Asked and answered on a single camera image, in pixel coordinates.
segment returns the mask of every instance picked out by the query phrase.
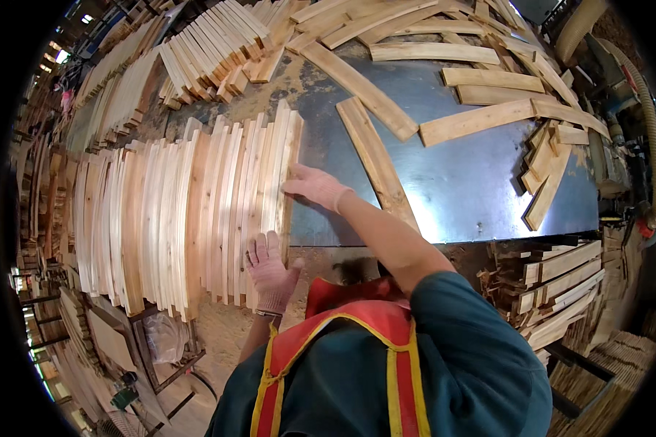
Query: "person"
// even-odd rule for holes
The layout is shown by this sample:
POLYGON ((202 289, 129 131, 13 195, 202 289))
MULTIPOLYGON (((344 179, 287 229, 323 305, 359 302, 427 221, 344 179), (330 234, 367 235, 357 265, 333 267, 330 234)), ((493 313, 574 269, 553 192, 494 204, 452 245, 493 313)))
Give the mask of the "person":
POLYGON ((312 303, 312 284, 307 318, 277 334, 301 261, 286 269, 277 234, 258 235, 247 253, 257 313, 206 435, 545 435, 545 368, 449 260, 333 176, 290 170, 284 192, 343 216, 405 299, 333 308, 325 293, 312 303))

